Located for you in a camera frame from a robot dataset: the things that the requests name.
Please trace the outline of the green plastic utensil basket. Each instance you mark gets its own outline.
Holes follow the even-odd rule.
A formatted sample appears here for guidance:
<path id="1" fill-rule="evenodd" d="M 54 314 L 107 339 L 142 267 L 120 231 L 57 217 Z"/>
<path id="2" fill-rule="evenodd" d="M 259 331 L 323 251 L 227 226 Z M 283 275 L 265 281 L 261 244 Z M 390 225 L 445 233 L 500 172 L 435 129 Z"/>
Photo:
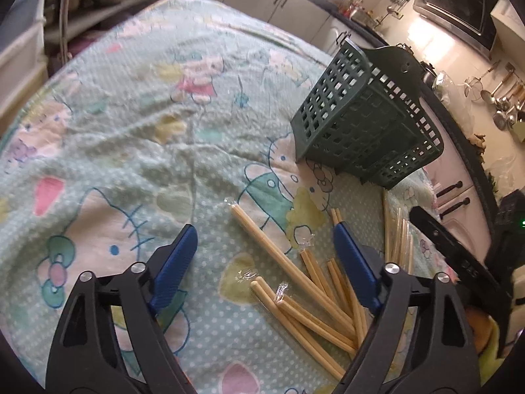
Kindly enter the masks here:
<path id="1" fill-rule="evenodd" d="M 295 156 L 393 188 L 444 151 L 420 105 L 423 68 L 400 46 L 345 39 L 291 120 Z"/>

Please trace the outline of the hanging ladles and utensils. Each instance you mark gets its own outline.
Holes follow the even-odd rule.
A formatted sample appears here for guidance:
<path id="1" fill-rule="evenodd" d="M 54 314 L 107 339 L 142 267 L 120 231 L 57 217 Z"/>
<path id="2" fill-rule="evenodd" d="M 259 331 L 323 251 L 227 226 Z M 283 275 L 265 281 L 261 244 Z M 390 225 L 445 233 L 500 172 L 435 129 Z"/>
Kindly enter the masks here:
<path id="1" fill-rule="evenodd" d="M 524 102 L 524 82 L 516 75 L 515 67 L 511 62 L 505 64 L 505 75 L 492 89 L 486 89 L 483 79 L 496 72 L 501 60 L 493 62 L 479 77 L 468 77 L 463 84 L 465 98 L 472 102 L 482 101 L 493 110 L 493 123 L 500 131 L 511 128 L 511 114 L 516 112 L 515 107 Z"/>

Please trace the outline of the long chopstick pair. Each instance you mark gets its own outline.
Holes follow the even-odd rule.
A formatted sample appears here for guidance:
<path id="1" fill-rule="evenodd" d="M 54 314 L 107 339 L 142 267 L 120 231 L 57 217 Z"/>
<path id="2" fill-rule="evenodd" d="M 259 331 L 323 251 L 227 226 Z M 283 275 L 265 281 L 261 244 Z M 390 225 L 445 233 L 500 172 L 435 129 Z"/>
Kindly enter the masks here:
<path id="1" fill-rule="evenodd" d="M 238 203 L 229 204 L 230 212 L 236 221 L 240 224 L 243 230 L 267 252 L 268 255 L 282 270 L 296 283 L 310 298 L 314 299 L 316 304 L 322 307 L 329 316 L 341 326 L 350 336 L 356 337 L 355 327 L 352 319 L 343 312 L 343 310 L 331 300 L 327 294 L 323 293 L 314 282 L 312 282 L 298 267 L 274 244 L 273 241 L 255 224 L 255 222 L 248 216 Z"/>

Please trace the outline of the Hello Kitty patterned tablecloth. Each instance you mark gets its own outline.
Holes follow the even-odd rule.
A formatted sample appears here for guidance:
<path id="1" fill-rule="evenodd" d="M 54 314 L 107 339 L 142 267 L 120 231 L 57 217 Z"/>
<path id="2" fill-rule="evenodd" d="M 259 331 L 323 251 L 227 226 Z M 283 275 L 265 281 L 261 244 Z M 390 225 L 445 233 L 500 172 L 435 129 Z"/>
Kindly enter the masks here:
<path id="1" fill-rule="evenodd" d="M 382 249 L 384 216 L 435 212 L 427 174 L 390 191 L 298 161 L 291 119 L 329 63 L 212 0 L 162 0 L 54 75 L 1 142 L 1 329 L 36 380 L 83 271 L 118 274 L 192 224 L 199 247 L 159 324 L 200 393 L 329 393 L 334 378 L 253 294 L 279 265 L 335 258 L 330 212 Z"/>

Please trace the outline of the range hood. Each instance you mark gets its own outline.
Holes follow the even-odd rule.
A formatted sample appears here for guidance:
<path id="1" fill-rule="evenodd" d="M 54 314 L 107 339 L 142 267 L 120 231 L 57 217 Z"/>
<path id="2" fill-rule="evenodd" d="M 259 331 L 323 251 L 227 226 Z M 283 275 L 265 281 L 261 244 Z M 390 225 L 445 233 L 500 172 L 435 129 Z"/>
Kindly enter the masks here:
<path id="1" fill-rule="evenodd" d="M 413 8 L 489 58 L 496 42 L 491 12 L 499 0 L 415 0 Z"/>

